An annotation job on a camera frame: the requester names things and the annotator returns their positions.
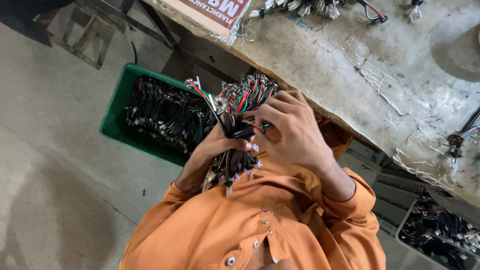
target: sleeve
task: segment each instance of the sleeve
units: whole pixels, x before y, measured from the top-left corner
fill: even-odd
[[[317,186],[312,190],[313,199],[324,210],[322,221],[333,236],[341,253],[330,253],[329,262],[343,257],[351,269],[385,269],[385,253],[377,239],[378,220],[371,212],[375,193],[365,181],[348,168],[344,171],[355,181],[356,189],[352,198],[337,202],[330,200]],[[322,247],[335,245],[320,240]]]
[[[192,198],[193,194],[187,194],[180,191],[175,186],[173,181],[168,187],[163,199],[150,208],[138,223],[137,228],[133,231],[130,240],[128,241],[123,259],[125,259],[131,250],[138,247],[143,240],[145,240],[159,225],[161,225],[169,216],[173,214],[180,206],[182,206],[187,200]]]

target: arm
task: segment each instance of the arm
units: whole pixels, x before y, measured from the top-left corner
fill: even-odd
[[[255,117],[257,123],[269,121],[280,131],[280,141],[273,141],[255,129],[259,144],[271,157],[304,167],[319,177],[320,184],[311,195],[324,209],[322,220],[341,250],[340,254],[326,250],[332,268],[336,261],[342,261],[335,256],[343,256],[353,269],[384,269],[385,255],[376,237],[378,221],[370,212],[375,195],[358,175],[340,168],[302,93],[280,91],[245,116]],[[319,242],[322,247],[332,247],[329,237],[320,237]]]
[[[162,201],[145,213],[125,247],[124,258],[173,212],[202,191],[202,185],[213,158],[232,148],[247,151],[252,148],[252,145],[243,139],[226,138],[217,125],[195,148],[180,175],[168,187]]]

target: green plastic bin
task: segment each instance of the green plastic bin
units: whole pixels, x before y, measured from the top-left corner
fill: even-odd
[[[166,160],[179,166],[184,166],[189,158],[188,154],[161,145],[157,140],[150,136],[137,132],[134,128],[128,126],[126,122],[127,112],[125,107],[130,102],[132,86],[137,78],[142,75],[157,78],[172,86],[198,95],[198,93],[188,89],[182,81],[162,73],[142,68],[133,63],[128,63],[123,67],[115,91],[113,91],[107,111],[100,124],[100,133],[144,154],[161,160]]]

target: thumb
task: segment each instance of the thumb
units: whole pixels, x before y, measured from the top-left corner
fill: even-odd
[[[268,151],[272,145],[270,138],[257,128],[254,128],[253,132],[255,133],[255,139],[258,143]]]
[[[221,147],[224,151],[228,149],[236,149],[240,151],[248,151],[252,148],[252,144],[244,139],[223,139],[221,142]]]

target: orange shirt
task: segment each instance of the orange shirt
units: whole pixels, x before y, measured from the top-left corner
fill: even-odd
[[[336,202],[310,171],[258,158],[264,166],[241,175],[228,198],[224,186],[191,196],[172,183],[135,229],[120,270],[244,269],[266,237],[273,261],[301,270],[385,269],[375,195],[357,174],[344,169],[355,195]]]

